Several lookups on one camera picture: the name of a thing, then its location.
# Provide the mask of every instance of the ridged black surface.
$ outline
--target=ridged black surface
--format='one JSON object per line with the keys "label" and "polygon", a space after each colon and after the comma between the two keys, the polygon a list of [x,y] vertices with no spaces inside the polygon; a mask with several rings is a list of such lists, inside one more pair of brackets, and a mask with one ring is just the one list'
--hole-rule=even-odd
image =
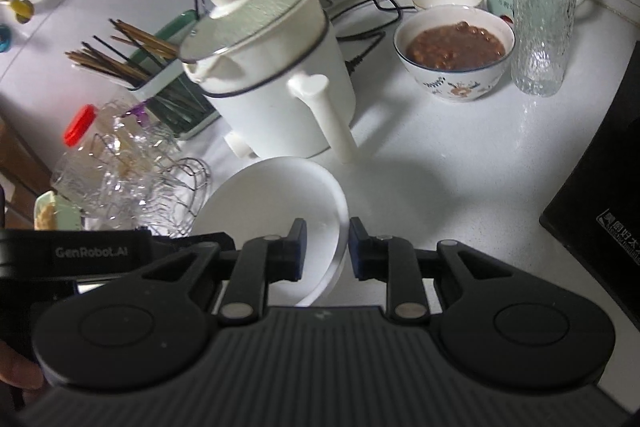
{"label": "ridged black surface", "polygon": [[379,309],[271,309],[227,328],[172,381],[120,396],[55,389],[33,427],[614,427],[628,415],[596,387],[555,396],[488,389],[452,368],[429,333]]}

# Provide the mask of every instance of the red jar lid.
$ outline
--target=red jar lid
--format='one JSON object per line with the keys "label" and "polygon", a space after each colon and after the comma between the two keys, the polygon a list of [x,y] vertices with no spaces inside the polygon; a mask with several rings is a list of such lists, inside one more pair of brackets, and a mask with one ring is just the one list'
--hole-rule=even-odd
{"label": "red jar lid", "polygon": [[76,146],[84,136],[84,133],[91,127],[91,124],[94,123],[97,115],[98,108],[95,105],[90,103],[83,105],[62,135],[65,145],[67,147]]}

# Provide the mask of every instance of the textured glass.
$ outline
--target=textured glass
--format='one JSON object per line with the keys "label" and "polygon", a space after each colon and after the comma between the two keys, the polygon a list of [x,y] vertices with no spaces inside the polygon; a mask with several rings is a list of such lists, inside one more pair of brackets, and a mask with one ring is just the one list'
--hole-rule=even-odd
{"label": "textured glass", "polygon": [[527,94],[558,92],[569,59],[575,0],[513,0],[511,78]]}

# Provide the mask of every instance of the red beans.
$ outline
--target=red beans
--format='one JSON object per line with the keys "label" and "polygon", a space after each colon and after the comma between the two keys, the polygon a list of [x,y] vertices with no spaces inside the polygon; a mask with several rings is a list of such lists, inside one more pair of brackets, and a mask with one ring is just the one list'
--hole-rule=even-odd
{"label": "red beans", "polygon": [[485,28],[460,21],[423,31],[409,44],[409,60],[436,70],[481,68],[504,57],[502,43]]}

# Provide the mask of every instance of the floral bowl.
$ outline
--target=floral bowl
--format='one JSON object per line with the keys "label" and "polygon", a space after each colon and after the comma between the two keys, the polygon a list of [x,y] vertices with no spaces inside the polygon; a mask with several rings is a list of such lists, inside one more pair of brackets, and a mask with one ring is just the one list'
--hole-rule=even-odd
{"label": "floral bowl", "polygon": [[[405,56],[409,44],[423,31],[460,21],[485,28],[495,35],[504,45],[504,57],[473,70],[443,71],[421,66]],[[421,11],[399,25],[394,35],[398,57],[416,82],[431,94],[450,102],[469,102],[488,93],[508,69],[514,44],[513,30],[505,21],[468,6],[434,6]]]}

